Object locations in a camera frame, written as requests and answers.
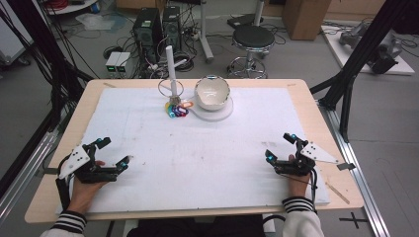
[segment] black metal frame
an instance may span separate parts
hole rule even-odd
[[[318,101],[321,107],[329,111],[336,109],[336,104],[343,96],[339,131],[347,143],[349,142],[348,121],[355,79],[377,50],[385,35],[387,35],[395,22],[404,14],[410,1],[386,0],[342,70],[329,80],[310,88],[311,94],[315,94],[330,87],[326,96]]]

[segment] striped sleeve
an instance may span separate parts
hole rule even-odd
[[[290,197],[283,200],[284,209],[287,213],[293,211],[314,211],[313,203],[305,197]]]
[[[51,229],[61,229],[71,233],[82,234],[86,223],[87,221],[84,215],[74,211],[64,210]]]

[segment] computer tower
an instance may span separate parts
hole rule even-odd
[[[151,63],[157,63],[164,49],[160,13],[157,8],[141,8],[132,27],[138,50]]]
[[[178,6],[167,6],[163,12],[163,33],[166,45],[172,45],[173,51],[182,50],[181,10]]]

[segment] stool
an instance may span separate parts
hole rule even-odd
[[[257,26],[241,26],[233,33],[232,44],[247,51],[247,56],[236,57],[227,67],[230,77],[235,75],[240,78],[268,78],[265,65],[257,58],[254,52],[265,52],[274,46],[274,35]]]

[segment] white saucer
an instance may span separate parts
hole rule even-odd
[[[192,114],[194,114],[199,119],[202,119],[205,121],[221,121],[221,120],[227,119],[233,113],[233,110],[234,110],[234,103],[231,97],[228,97],[228,100],[225,103],[225,106],[222,109],[219,109],[217,111],[208,111],[201,108],[198,105],[197,99],[195,97],[189,99],[188,101],[191,101],[194,103],[194,105],[188,108],[188,110],[192,112]]]

